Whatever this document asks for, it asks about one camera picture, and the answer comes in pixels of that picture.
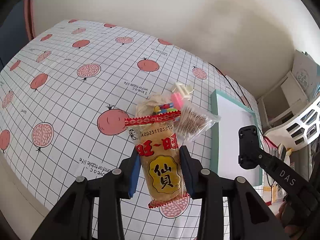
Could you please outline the person's right hand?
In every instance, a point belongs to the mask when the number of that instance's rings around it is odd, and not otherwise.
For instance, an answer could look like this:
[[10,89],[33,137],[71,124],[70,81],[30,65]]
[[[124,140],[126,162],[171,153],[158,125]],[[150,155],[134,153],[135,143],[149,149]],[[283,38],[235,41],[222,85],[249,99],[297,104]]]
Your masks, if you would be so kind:
[[290,239],[299,239],[302,232],[301,229],[291,224],[291,219],[293,218],[293,211],[291,206],[287,202],[283,202],[276,214],[276,218],[281,222],[285,233],[289,236]]

